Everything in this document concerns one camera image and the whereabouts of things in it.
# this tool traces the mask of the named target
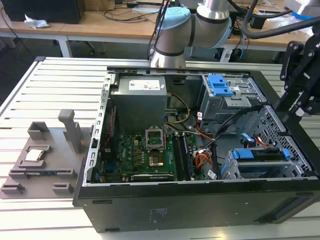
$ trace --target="sticker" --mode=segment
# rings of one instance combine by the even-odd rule
[[[202,121],[202,112],[198,111],[197,114],[198,120]]]
[[[237,86],[230,86],[229,89],[231,91],[240,91],[240,89]]]
[[[216,180],[216,179],[217,179],[217,175],[216,175],[213,171],[211,171],[211,170],[208,171],[208,176],[209,176],[212,180]]]
[[[41,175],[40,172],[26,172],[27,175]]]
[[[167,221],[167,208],[154,208],[149,212],[149,223],[150,224],[163,224]]]
[[[160,91],[160,82],[159,82],[159,80],[130,80],[129,90],[158,90],[158,91]]]

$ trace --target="yellow wire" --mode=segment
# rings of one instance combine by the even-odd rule
[[[177,99],[179,99],[179,100],[185,105],[186,109],[188,110],[188,113],[187,113],[185,119],[183,119],[183,120],[179,120],[179,121],[165,121],[164,123],[165,123],[165,124],[182,124],[182,123],[184,123],[185,121],[187,121],[188,118],[190,117],[190,109],[189,109],[188,105],[185,103],[185,101],[183,101],[182,98],[179,97],[177,94],[171,93],[171,95],[172,95],[172,96],[175,96]]]

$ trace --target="floor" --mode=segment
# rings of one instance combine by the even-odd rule
[[[17,82],[33,62],[33,57],[26,51],[22,43],[18,40],[16,48],[8,47],[0,50],[0,104],[7,98]],[[21,39],[34,56],[60,57],[59,45],[54,45],[51,40]],[[146,59],[147,45],[137,43],[115,43],[106,42],[105,52],[103,43],[92,43],[96,50],[94,58],[111,59]],[[83,42],[71,42],[71,50],[75,58],[89,58],[90,48]],[[185,59],[188,61],[208,61],[216,62],[214,54],[216,50],[197,48],[193,50],[195,57],[190,57],[191,48],[186,48]],[[265,63],[272,64],[273,52],[246,50],[242,63]]]

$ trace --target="slotted table surface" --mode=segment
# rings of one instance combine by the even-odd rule
[[[28,139],[32,121],[45,121],[49,128],[63,127],[61,109],[74,109],[75,121],[90,127],[107,66],[147,66],[145,60],[47,57],[35,61],[0,107],[0,186],[6,181]],[[192,68],[262,71],[281,95],[281,65],[254,63],[187,62]],[[320,147],[320,117],[306,118],[301,125]],[[283,224],[98,234],[85,212],[74,208],[72,199],[0,199],[0,239],[320,239],[320,203],[315,203]]]

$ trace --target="wooden desk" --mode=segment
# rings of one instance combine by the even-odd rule
[[[130,10],[131,9],[115,9],[112,11],[112,13],[115,14],[114,16],[112,16],[110,13],[107,13],[106,15],[115,19],[130,19],[141,16],[141,14],[146,14],[140,14]],[[155,13],[145,17],[155,22],[157,14]],[[61,28],[60,33],[65,35],[85,35],[94,37],[116,37],[149,40],[155,28],[155,24],[151,21],[146,20],[137,23],[125,23],[107,19],[102,15],[102,12],[99,13],[98,11],[86,11],[79,24],[65,24]]]
[[[284,8],[283,0],[272,1],[276,2],[279,8]],[[261,10],[277,9],[266,4],[262,4],[258,6],[258,8]],[[132,12],[130,9],[115,9],[112,13],[115,14],[113,17],[117,19],[128,19],[140,15],[140,13]],[[146,18],[155,22],[156,14],[146,16]],[[7,15],[5,15],[5,19],[20,38],[58,40],[64,57],[72,57],[72,52],[68,42],[69,40],[147,44],[155,26],[155,24],[150,21],[123,23],[106,19],[97,11],[87,11],[79,24],[49,22],[49,27],[38,29],[30,28],[26,26],[24,22],[11,22]],[[266,21],[262,30],[265,31],[274,27],[275,24],[273,22]],[[0,36],[15,36],[1,17]],[[309,36],[307,34],[298,32],[263,39],[251,39],[248,49],[284,52],[286,51],[287,45],[290,41],[300,41],[304,43],[308,38]],[[223,55],[228,56],[228,53],[232,52],[239,40],[239,35],[231,36],[231,38],[222,46],[224,48]],[[223,62],[228,60],[228,58],[222,58]]]

